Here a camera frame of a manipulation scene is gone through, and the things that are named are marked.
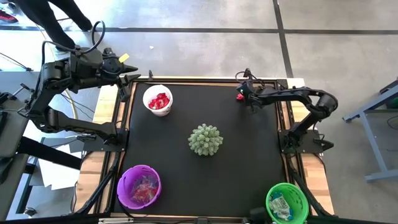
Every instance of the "green succulent plant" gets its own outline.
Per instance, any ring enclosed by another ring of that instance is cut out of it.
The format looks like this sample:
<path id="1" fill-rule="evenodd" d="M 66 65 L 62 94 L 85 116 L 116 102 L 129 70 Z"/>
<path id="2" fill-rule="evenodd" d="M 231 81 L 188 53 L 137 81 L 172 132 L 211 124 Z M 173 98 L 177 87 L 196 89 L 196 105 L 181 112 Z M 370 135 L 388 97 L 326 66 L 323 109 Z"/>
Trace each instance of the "green succulent plant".
<path id="1" fill-rule="evenodd" d="M 199 156 L 212 156 L 223 143 L 223 137 L 220 137 L 220 131 L 216 127 L 203 124 L 192 131 L 188 141 L 191 150 L 195 151 Z"/>

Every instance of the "gray metal frame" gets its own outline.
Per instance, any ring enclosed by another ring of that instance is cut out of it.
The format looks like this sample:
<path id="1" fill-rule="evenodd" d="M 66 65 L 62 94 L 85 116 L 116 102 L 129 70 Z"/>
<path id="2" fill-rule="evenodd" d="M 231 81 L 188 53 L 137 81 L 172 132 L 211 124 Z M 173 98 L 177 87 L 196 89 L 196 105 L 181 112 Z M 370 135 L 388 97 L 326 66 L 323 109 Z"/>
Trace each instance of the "gray metal frame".
<path id="1" fill-rule="evenodd" d="M 379 146 L 375 140 L 375 136 L 372 132 L 372 129 L 369 125 L 368 119 L 366 118 L 366 113 L 383 113 L 385 110 L 375 110 L 376 108 L 383 105 L 385 102 L 398 97 L 398 85 L 390 90 L 386 91 L 385 93 L 378 96 L 375 100 L 372 100 L 370 103 L 362 106 L 360 109 L 356 110 L 355 112 L 349 114 L 348 116 L 343 117 L 343 120 L 347 123 L 351 122 L 355 118 L 361 118 L 362 124 L 364 126 L 366 135 L 368 136 L 369 142 L 371 143 L 373 153 L 376 157 L 377 163 L 380 167 L 380 172 L 373 173 L 370 175 L 366 175 L 365 179 L 367 182 L 371 182 L 374 180 L 381 180 L 381 179 L 388 179 L 391 177 L 398 177 L 398 169 L 389 170 L 382 158 Z"/>

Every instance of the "red shoe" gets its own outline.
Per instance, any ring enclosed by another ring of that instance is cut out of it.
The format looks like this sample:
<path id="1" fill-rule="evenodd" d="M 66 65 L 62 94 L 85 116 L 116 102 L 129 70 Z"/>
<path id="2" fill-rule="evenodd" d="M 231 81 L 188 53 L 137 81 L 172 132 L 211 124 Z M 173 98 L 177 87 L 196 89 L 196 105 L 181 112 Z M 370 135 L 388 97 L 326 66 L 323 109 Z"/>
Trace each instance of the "red shoe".
<path id="1" fill-rule="evenodd" d="M 4 12 L 2 10 L 0 10 L 0 21 L 4 21 L 4 22 L 8 22 L 8 23 L 18 22 L 18 20 L 14 16 L 7 14 L 6 12 Z"/>

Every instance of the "green basket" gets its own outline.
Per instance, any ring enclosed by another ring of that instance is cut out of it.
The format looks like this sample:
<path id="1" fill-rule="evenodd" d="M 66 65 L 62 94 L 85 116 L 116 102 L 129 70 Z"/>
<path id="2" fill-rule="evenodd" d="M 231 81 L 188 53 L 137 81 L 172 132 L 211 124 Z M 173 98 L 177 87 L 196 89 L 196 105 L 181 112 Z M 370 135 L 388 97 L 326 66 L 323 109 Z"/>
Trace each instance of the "green basket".
<path id="1" fill-rule="evenodd" d="M 286 202 L 289 204 L 290 208 L 293 210 L 293 220 L 285 221 L 278 219 L 272 214 L 269 208 L 269 199 L 275 191 L 280 190 L 284 195 Z M 309 206 L 308 200 L 304 193 L 293 184 L 280 183 L 273 186 L 266 196 L 266 208 L 268 214 L 271 216 L 272 220 L 278 224 L 303 224 L 307 219 Z"/>

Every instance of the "gray floor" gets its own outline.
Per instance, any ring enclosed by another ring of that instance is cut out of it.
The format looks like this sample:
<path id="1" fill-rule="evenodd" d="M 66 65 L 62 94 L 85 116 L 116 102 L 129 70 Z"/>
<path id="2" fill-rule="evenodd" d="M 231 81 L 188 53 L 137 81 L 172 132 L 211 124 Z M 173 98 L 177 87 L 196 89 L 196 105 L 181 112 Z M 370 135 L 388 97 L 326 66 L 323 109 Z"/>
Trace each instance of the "gray floor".
<path id="1" fill-rule="evenodd" d="M 102 19 L 108 27 L 277 28 L 272 0 L 76 2 L 91 21 Z M 285 29 L 398 29 L 398 2 L 394 0 L 280 0 L 279 6 Z M 59 10 L 56 15 L 66 17 Z M 21 22 L 33 26 L 26 19 Z M 61 24 L 76 29 L 71 21 Z M 40 32 L 0 31 L 0 35 L 10 40 L 1 44 L 2 53 L 39 69 Z M 88 34 L 68 35 L 82 46 L 90 45 Z M 286 39 L 294 77 L 339 99 L 337 111 L 318 125 L 327 140 L 335 143 L 324 157 L 335 213 L 397 223 L 398 179 L 365 183 L 364 175 L 379 168 L 360 121 L 346 124 L 341 117 L 376 97 L 380 88 L 397 78 L 398 35 L 287 34 Z M 105 46 L 119 55 L 128 53 L 127 63 L 145 75 L 151 69 L 155 75 L 232 77 L 250 67 L 258 77 L 286 77 L 278 34 L 109 32 L 100 48 Z M 46 58 L 53 60 L 49 49 Z M 20 69 L 1 58 L 0 65 L 7 70 Z M 98 90 L 73 97 L 94 108 Z M 72 115 L 62 99 L 54 105 Z M 33 138 L 40 136 L 33 129 L 27 132 Z M 390 152 L 387 158 L 391 167 L 397 165 L 398 153 Z M 67 213 L 71 192 L 42 188 L 29 205 L 40 208 L 38 217 Z"/>

